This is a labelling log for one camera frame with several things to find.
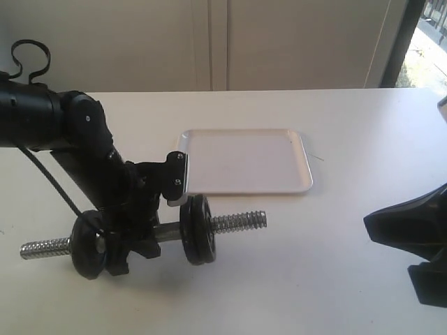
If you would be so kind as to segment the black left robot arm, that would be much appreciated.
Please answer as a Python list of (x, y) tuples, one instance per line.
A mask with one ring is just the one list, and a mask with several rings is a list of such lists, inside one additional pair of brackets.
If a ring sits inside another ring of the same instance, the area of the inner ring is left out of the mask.
[(95, 279), (106, 271), (127, 274), (128, 256), (157, 258), (155, 237), (161, 198), (174, 163), (125, 161), (115, 148), (101, 103), (81, 91), (57, 93), (43, 84), (14, 82), (1, 74), (1, 146), (34, 160), (39, 151), (53, 159), (93, 204), (76, 211), (67, 239), (79, 275)]

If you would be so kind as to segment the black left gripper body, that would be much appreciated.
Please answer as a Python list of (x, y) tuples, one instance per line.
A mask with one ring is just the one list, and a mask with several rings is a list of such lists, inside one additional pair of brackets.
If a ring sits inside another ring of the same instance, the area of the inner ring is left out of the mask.
[(119, 234), (124, 244), (154, 239), (161, 224), (162, 176), (163, 163), (125, 163), (122, 188), (104, 209), (107, 231)]

